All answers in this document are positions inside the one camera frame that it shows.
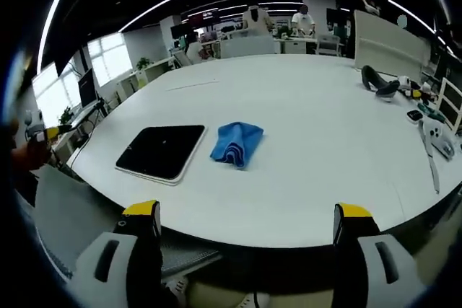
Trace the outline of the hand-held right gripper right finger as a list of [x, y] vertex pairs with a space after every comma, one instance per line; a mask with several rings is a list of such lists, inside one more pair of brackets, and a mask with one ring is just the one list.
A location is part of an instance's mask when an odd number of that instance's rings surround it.
[[411, 254], [365, 208], [334, 207], [333, 307], [410, 307], [425, 291]]

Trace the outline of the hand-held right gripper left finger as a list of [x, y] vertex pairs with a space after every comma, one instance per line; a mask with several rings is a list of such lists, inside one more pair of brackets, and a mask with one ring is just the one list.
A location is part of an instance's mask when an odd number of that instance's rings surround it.
[[68, 283], [82, 307], [147, 307], [160, 290], [160, 203], [136, 203], [77, 259]]

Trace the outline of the person's left hand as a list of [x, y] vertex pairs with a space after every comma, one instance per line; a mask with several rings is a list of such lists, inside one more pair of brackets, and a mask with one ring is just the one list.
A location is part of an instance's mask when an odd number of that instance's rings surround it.
[[18, 171], [40, 169], [51, 157], [51, 150], [46, 142], [30, 140], [26, 144], [11, 150], [12, 166]]

